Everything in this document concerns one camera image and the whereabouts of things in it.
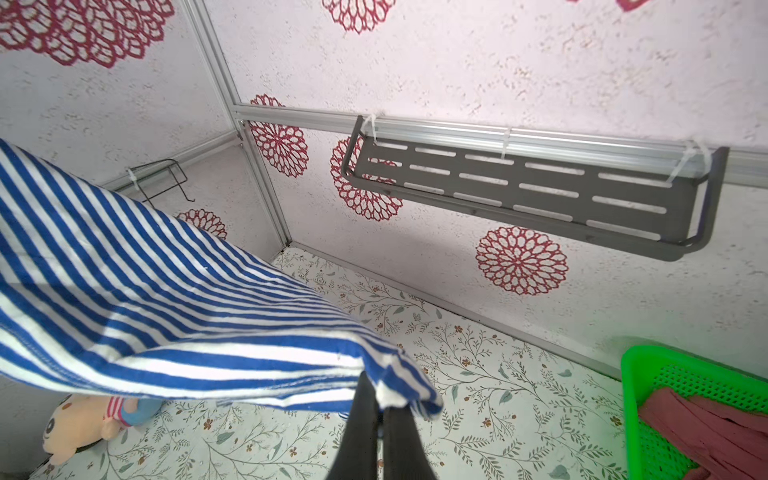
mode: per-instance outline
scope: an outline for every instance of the floral floor mat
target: floral floor mat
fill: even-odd
[[[627,478],[616,380],[306,251],[273,264],[419,362],[445,400],[439,419],[417,420],[441,480]],[[31,478],[323,479],[343,429],[336,414],[166,402],[146,425]]]

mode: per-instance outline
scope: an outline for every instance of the white cable tie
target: white cable tie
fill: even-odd
[[[671,184],[672,180],[677,178],[677,175],[680,174],[680,172],[683,170],[683,167],[685,167],[685,164],[687,164],[691,158],[696,157],[696,154],[698,153],[699,152],[696,149],[696,146],[694,145],[694,143],[686,140],[683,157],[680,159],[679,162],[677,162],[677,166],[672,170],[672,173],[670,174],[669,178],[667,178],[667,183]]]
[[[509,145],[509,135],[512,133],[511,128],[507,128],[507,130],[504,132],[504,146],[502,147],[502,160],[504,160],[504,156],[507,154],[507,146]]]
[[[378,145],[379,140],[376,138],[376,114],[371,114],[366,118],[366,120],[362,123],[361,130],[364,130],[366,128],[366,124],[370,122],[371,124],[371,135],[373,136],[373,144]]]
[[[134,171],[131,170],[130,168],[127,168],[126,170],[128,170],[128,178],[130,178],[131,181],[134,183],[134,187],[136,187],[136,191],[139,191],[140,190],[139,180],[136,178],[136,174],[134,174]]]
[[[699,147],[699,150],[701,150],[701,154],[704,157],[704,174],[706,175],[712,170],[712,152],[709,147],[704,144],[701,137],[694,137],[694,142],[696,142],[696,146]]]

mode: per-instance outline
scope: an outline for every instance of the red flower pattern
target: red flower pattern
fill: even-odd
[[[163,40],[170,0],[0,0],[0,45],[45,53],[62,65],[143,58]]]
[[[345,31],[372,31],[386,20],[389,9],[396,0],[323,0],[323,7],[330,12],[334,23]]]
[[[579,0],[568,0],[569,2],[578,2]],[[616,0],[616,3],[619,4],[622,10],[625,12],[632,12],[636,8],[640,8],[643,6],[645,2],[649,2],[650,0]]]
[[[355,188],[352,184],[344,178],[341,174],[341,163],[344,161],[344,154],[346,148],[349,145],[351,137],[345,140],[340,140],[336,148],[333,149],[333,155],[331,156],[331,175],[333,175],[333,185],[339,191],[339,197],[344,200],[347,207],[355,211],[356,214],[362,215],[368,220],[389,220],[397,215],[397,210],[402,207],[402,200],[394,197],[387,197],[386,195],[375,194],[368,190],[360,190]],[[350,168],[353,170],[357,165],[357,157],[360,155],[360,148],[362,147],[362,138],[357,139],[355,144],[355,151],[352,155],[352,160],[349,162]],[[395,165],[394,162],[385,161],[388,165]],[[378,180],[378,177],[367,177],[369,180]],[[392,184],[393,180],[381,180],[385,183]]]
[[[189,210],[176,216],[179,220],[192,223],[195,227],[205,230],[208,233],[219,237],[221,240],[227,239],[227,227],[221,222],[221,219],[207,210]]]
[[[267,95],[257,95],[250,103],[268,107],[285,107],[276,98]],[[298,177],[304,173],[310,156],[306,152],[304,132],[300,128],[252,121],[250,131],[266,161],[281,174]]]
[[[502,227],[480,239],[480,270],[494,285],[518,295],[538,295],[558,288],[568,271],[566,256],[543,233]]]

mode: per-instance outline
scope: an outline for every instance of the green plastic basket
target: green plastic basket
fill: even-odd
[[[681,480],[696,466],[637,417],[650,394],[671,387],[742,409],[768,413],[768,383],[660,346],[634,346],[621,357],[630,480]]]

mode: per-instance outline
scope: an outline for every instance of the stuffed toy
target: stuffed toy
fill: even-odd
[[[112,440],[121,429],[146,422],[162,404],[158,399],[70,395],[45,427],[43,450],[52,454],[51,465],[61,465],[102,439]]]

